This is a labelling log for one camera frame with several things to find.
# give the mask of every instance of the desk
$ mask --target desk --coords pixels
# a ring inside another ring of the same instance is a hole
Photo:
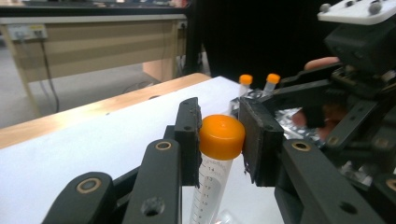
[[[117,178],[140,165],[148,143],[162,138],[166,125],[175,124],[183,100],[198,97],[204,118],[225,112],[239,92],[237,83],[200,74],[159,85],[1,130],[1,145],[15,145],[0,149],[0,223],[39,223],[76,176],[96,171]],[[138,99],[129,102],[134,93]],[[79,115],[82,119],[73,123]],[[53,121],[59,123],[51,126]],[[35,136],[35,130],[44,135]],[[9,143],[5,136],[18,140]],[[183,187],[184,224],[189,222],[192,192],[192,187]],[[274,189],[250,184],[242,156],[233,162],[220,211],[224,209],[246,224],[282,223]]]
[[[53,78],[143,63],[144,72],[166,81],[175,78],[177,22],[182,14],[2,17],[0,31],[17,66],[35,113],[39,110],[29,83],[47,79],[44,55]],[[12,41],[10,24],[45,24],[45,52],[38,40]]]

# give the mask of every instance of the orange cap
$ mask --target orange cap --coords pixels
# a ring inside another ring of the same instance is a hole
[[[239,83],[244,85],[250,85],[253,82],[253,76],[244,74],[239,77]]]
[[[273,74],[272,73],[272,74],[267,76],[267,82],[271,82],[271,83],[277,84],[279,82],[279,80],[280,80],[280,76],[277,75],[277,74]]]
[[[211,115],[202,120],[199,136],[202,153],[219,161],[228,161],[241,154],[245,128],[235,118]]]

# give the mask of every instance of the electrical outlet box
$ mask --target electrical outlet box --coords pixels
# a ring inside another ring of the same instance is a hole
[[[177,23],[177,29],[179,29],[179,30],[181,30],[181,29],[187,29],[187,20],[178,21],[178,23]]]
[[[10,24],[7,28],[12,40],[44,39],[48,37],[44,24]]]

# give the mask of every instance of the human hand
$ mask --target human hand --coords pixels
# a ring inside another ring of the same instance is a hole
[[[309,70],[317,67],[321,67],[330,63],[337,63],[339,60],[336,57],[327,57],[316,59],[311,62],[308,62],[304,70]],[[343,117],[347,114],[347,110],[340,105],[324,105],[323,113],[325,116],[325,127],[318,128],[317,132],[319,138],[324,140],[327,135],[332,131],[332,129],[343,119]],[[302,110],[295,113],[291,120],[294,122],[296,126],[304,127],[306,125],[306,116]]]

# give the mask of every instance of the gray floor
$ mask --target gray floor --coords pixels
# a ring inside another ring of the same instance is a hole
[[[205,55],[204,64],[203,73],[208,74]],[[32,105],[2,36],[0,36],[0,68],[0,128],[35,119]],[[142,64],[53,79],[61,111],[157,83],[158,80],[143,72]],[[43,115],[54,113],[55,101],[48,81],[43,81],[41,84],[34,82],[30,87],[41,113]]]

